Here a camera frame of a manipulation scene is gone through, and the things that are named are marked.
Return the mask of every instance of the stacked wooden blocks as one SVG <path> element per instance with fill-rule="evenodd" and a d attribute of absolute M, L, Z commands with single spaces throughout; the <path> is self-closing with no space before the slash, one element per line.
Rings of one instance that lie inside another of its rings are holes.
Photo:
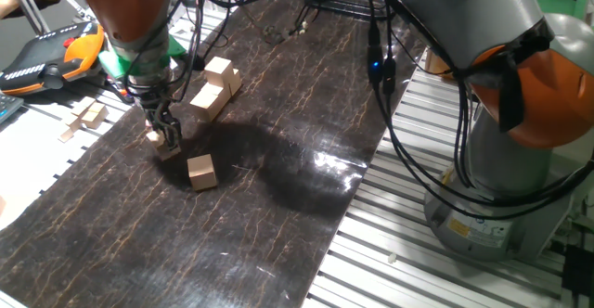
<path fill-rule="evenodd" d="M 63 129 L 60 131 L 59 140 L 66 142 L 78 131 L 82 122 L 87 128 L 97 129 L 108 115 L 108 110 L 104 104 L 97 103 L 91 97 L 85 97 L 68 113 L 63 119 Z"/>
<path fill-rule="evenodd" d="M 190 104 L 196 108 L 200 120 L 212 122 L 229 99 L 241 88 L 241 76 L 238 70 L 233 69 L 233 62 L 219 57 L 209 62 L 204 73 L 208 83 L 202 87 Z M 217 185 L 211 155 L 187 160 L 187 171 L 192 187 L 196 191 Z"/>
<path fill-rule="evenodd" d="M 204 72 L 208 83 L 190 104 L 196 108 L 200 120 L 212 122 L 241 88 L 241 77 L 233 69 L 233 62 L 219 57 L 213 58 Z"/>
<path fill-rule="evenodd" d="M 108 109 L 105 104 L 95 103 L 91 105 L 83 116 L 84 125 L 91 129 L 97 129 L 108 116 Z"/>

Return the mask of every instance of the white label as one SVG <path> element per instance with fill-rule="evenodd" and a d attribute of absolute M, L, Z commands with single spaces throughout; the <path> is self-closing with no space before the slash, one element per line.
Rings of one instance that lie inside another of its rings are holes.
<path fill-rule="evenodd" d="M 511 222 L 473 219 L 459 212 L 452 212 L 447 227 L 474 243 L 501 248 L 510 232 Z"/>

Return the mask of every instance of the wooden block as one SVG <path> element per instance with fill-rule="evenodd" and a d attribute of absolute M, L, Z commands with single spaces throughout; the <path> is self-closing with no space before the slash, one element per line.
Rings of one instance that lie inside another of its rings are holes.
<path fill-rule="evenodd" d="M 95 103 L 97 103 L 97 101 L 93 98 L 85 97 L 78 104 L 74 105 L 74 109 L 72 109 L 71 113 L 77 117 L 82 117 Z"/>
<path fill-rule="evenodd" d="M 150 144 L 155 147 L 155 150 L 157 150 L 161 160 L 169 160 L 171 157 L 179 154 L 182 151 L 180 147 L 177 147 L 174 150 L 169 150 L 165 142 L 165 135 L 162 131 L 152 131 L 147 133 L 147 139 Z"/>
<path fill-rule="evenodd" d="M 86 127 L 97 129 L 107 116 L 108 109 L 105 107 L 105 104 L 95 103 L 84 114 L 83 122 Z"/>
<path fill-rule="evenodd" d="M 233 80 L 233 62 L 226 58 L 213 58 L 204 68 L 206 80 L 212 85 L 229 87 Z"/>
<path fill-rule="evenodd" d="M 202 191 L 218 184 L 211 155 L 187 160 L 187 171 L 195 191 Z"/>
<path fill-rule="evenodd" d="M 66 141 L 72 139 L 72 137 L 74 136 L 74 131 L 67 125 L 63 125 L 62 128 L 63 129 L 60 130 L 58 140 L 66 143 Z"/>
<path fill-rule="evenodd" d="M 81 128 L 81 118 L 75 116 L 74 114 L 67 114 L 63 119 L 65 125 L 70 127 L 73 132 L 78 131 Z"/>
<path fill-rule="evenodd" d="M 147 133 L 147 139 L 155 148 L 159 148 L 165 144 L 165 135 L 162 131 L 151 131 Z"/>
<path fill-rule="evenodd" d="M 4 208 L 6 207 L 6 200 L 0 196 L 0 215 L 4 212 Z"/>
<path fill-rule="evenodd" d="M 233 78 L 231 79 L 229 88 L 232 96 L 241 88 L 241 75 L 239 74 L 239 70 L 233 70 Z"/>
<path fill-rule="evenodd" d="M 207 83 L 192 99 L 190 105 L 196 108 L 199 118 L 211 122 L 225 107 L 231 94 L 223 87 Z"/>

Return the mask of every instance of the orange and black device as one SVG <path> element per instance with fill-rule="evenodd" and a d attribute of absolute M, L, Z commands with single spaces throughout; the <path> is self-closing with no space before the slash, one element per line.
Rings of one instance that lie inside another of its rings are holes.
<path fill-rule="evenodd" d="M 103 28 L 93 22 L 40 35 L 0 73 L 0 90 L 10 96 L 26 96 L 60 88 L 64 80 L 73 81 L 98 71 L 97 56 L 103 43 Z"/>

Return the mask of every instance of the metal frame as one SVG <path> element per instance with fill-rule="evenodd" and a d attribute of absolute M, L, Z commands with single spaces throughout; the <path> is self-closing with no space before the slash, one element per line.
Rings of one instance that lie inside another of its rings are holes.
<path fill-rule="evenodd" d="M 19 0 L 19 5 L 37 35 L 49 32 L 49 27 L 34 0 Z"/>

